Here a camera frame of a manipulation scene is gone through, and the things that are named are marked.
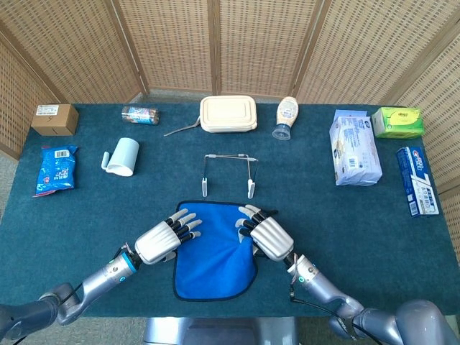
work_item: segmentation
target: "mayonnaise bottle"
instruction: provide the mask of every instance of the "mayonnaise bottle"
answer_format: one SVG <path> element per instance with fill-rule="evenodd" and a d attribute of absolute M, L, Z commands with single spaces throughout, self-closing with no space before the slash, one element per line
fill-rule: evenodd
<path fill-rule="evenodd" d="M 299 114 L 299 105 L 294 97 L 284 97 L 276 111 L 276 127 L 272 135 L 278 140 L 290 139 L 290 128 L 293 126 L 297 115 Z"/>

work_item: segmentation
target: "robotic arm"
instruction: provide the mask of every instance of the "robotic arm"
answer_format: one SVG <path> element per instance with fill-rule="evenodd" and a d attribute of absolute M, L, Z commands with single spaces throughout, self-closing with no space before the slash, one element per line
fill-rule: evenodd
<path fill-rule="evenodd" d="M 74 322 L 97 298 L 108 292 L 139 269 L 141 263 L 153 265 L 175 257 L 173 252 L 182 243 L 200 236 L 191 231 L 201 220 L 183 209 L 141 235 L 131 250 L 122 246 L 105 267 L 87 277 L 75 289 L 69 283 L 58 285 L 39 300 L 20 306 L 0 305 L 0 341 L 19 339 L 44 329 L 55 321 L 60 325 Z M 80 299 L 76 291 L 83 288 Z"/>
<path fill-rule="evenodd" d="M 293 277 L 290 299 L 295 298 L 294 283 L 298 282 L 323 304 L 340 300 L 341 304 L 329 320 L 332 330 L 340 337 L 356 340 L 370 336 L 378 344 L 391 345 L 459 345 L 440 310 L 427 300 L 413 300 L 400 306 L 396 315 L 363 305 L 334 286 L 305 255 L 294 253 L 294 241 L 271 216 L 259 208 L 246 205 L 239 210 L 251 221 L 239 219 L 239 233 L 251 236 L 255 245 L 269 259 L 284 261 Z"/>

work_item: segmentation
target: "green box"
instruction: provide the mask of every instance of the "green box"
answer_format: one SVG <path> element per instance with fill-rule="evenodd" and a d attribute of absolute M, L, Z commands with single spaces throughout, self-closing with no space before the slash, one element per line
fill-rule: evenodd
<path fill-rule="evenodd" d="M 425 134 L 419 108 L 382 107 L 371 118 L 377 138 L 412 139 Z"/>

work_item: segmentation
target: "white mug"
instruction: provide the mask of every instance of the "white mug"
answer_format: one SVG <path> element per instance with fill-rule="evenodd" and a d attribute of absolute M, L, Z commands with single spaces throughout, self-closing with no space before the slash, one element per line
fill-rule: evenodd
<path fill-rule="evenodd" d="M 121 138 L 109 161 L 110 154 L 103 153 L 101 168 L 108 173 L 120 176 L 132 176 L 136 165 L 139 143 L 130 138 Z"/>

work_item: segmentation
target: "snack bag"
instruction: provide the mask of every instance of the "snack bag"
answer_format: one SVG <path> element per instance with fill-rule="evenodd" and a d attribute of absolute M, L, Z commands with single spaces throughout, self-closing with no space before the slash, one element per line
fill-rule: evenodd
<path fill-rule="evenodd" d="M 47 196 L 60 189 L 75 187 L 73 170 L 76 146 L 42 148 L 42 167 L 38 174 L 35 196 Z"/>

